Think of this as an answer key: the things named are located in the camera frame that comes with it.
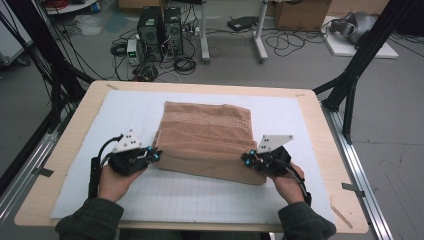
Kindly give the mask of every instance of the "concrete floor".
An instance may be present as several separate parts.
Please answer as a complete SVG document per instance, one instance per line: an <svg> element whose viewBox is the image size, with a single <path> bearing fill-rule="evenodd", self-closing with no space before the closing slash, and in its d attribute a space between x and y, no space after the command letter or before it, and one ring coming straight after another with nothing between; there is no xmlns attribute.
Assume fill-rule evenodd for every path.
<svg viewBox="0 0 424 240"><path fill-rule="evenodd" d="M133 13L119 11L111 2L107 9L96 14L104 27L99 36L71 37L75 49L102 77L112 76L114 72L113 56L109 52L111 42L137 24L131 18ZM83 10L77 14L91 13ZM74 15L63 17L69 21ZM228 30L228 20L215 18L209 24ZM266 26L273 27L271 19L267 19ZM398 41L424 54L422 44ZM193 43L199 47L198 39ZM362 75L357 86L352 140L394 239L424 239L424 113L419 110L424 103L424 59L398 44L388 43L399 58L374 59ZM313 89L340 75L351 60L332 56L324 43L307 43L287 57L277 56L266 46L269 60L259 64L250 35L209 35L209 48L210 65L200 61L198 48L194 57L198 66L193 74L178 75L180 79L163 74L156 81ZM131 77L131 70L124 60L118 72L127 78L127 74ZM319 99L325 99L327 94L319 95ZM0 96L0 134L3 136L0 174L3 174L44 119L50 105L42 78L33 64L29 67L15 64L0 72ZM13 218L19 202L0 226L2 239L57 238L52 228L16 226ZM365 235L337 234L332 239L375 239L375 236L370 231Z"/></svg>

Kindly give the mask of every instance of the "desk leg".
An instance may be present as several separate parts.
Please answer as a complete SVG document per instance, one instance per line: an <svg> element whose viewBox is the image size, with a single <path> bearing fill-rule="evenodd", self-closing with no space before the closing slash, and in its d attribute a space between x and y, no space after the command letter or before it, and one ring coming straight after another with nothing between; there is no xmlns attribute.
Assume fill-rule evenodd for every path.
<svg viewBox="0 0 424 240"><path fill-rule="evenodd" d="M204 63L209 64L209 47L206 37L206 0L202 0L202 36L200 37L200 45L202 48L202 60Z"/></svg>
<svg viewBox="0 0 424 240"><path fill-rule="evenodd" d="M260 59L259 62L262 63L263 61L268 60L268 55L266 54L264 44L262 43L261 34L262 34L262 28L264 26L264 19L266 14L266 9L268 8L268 0L262 1L261 10L259 13L259 24L257 31L253 32L253 38L255 40L256 46L258 47Z"/></svg>

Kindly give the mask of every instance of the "white board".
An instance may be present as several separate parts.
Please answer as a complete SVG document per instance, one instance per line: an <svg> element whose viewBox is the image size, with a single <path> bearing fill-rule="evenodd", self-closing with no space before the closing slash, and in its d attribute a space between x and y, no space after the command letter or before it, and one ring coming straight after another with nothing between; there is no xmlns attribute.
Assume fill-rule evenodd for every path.
<svg viewBox="0 0 424 240"><path fill-rule="evenodd" d="M90 159L108 139L133 129L143 146L153 142L165 101L232 104L250 109L254 140L258 143L264 134L293 135L293 140L284 146L305 172L306 186L313 196L312 207L334 222L297 99L135 91L111 91L106 96L69 169L52 218L70 215L81 207L87 198ZM254 186L163 171L154 166L149 166L118 203L125 208L123 220L252 224L280 224L277 211L287 205L269 179L264 185Z"/></svg>
<svg viewBox="0 0 424 240"><path fill-rule="evenodd" d="M327 16L324 20L324 24L333 19L336 19L336 17ZM339 33L330 32L329 29L330 26L328 26L328 28L323 28L321 31L323 33L327 32L328 37L325 40L325 43L334 56L351 57L356 54L355 46L350 43L347 38L341 36ZM378 51L375 57L394 59L399 57L399 55L389 46L389 44L384 43L383 47L380 51Z"/></svg>

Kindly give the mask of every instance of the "folded towel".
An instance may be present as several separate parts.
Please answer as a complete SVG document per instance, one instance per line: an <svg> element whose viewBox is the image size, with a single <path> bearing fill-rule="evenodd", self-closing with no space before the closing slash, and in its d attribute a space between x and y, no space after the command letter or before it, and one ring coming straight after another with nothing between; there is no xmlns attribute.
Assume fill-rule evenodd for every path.
<svg viewBox="0 0 424 240"><path fill-rule="evenodd" d="M154 164L192 175L263 184L266 177L240 159L256 146L248 109L166 102L155 139L161 160Z"/></svg>

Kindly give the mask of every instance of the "hand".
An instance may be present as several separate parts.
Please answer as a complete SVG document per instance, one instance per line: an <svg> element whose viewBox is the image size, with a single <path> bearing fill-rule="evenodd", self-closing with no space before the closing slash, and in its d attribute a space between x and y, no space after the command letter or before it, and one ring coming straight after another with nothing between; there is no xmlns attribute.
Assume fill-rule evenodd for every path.
<svg viewBox="0 0 424 240"><path fill-rule="evenodd" d="M118 201L127 193L131 183L145 170L140 170L130 176L122 176L114 172L109 165L104 166L100 175L98 198L112 202Z"/></svg>
<svg viewBox="0 0 424 240"><path fill-rule="evenodd" d="M305 173L303 170L294 163L291 163L291 165L299 173L299 175L304 178ZM277 189L278 193L281 195L281 197L284 198L284 200L286 200L289 205L305 201L302 189L291 173L287 173L284 176L268 177L274 181L275 188Z"/></svg>

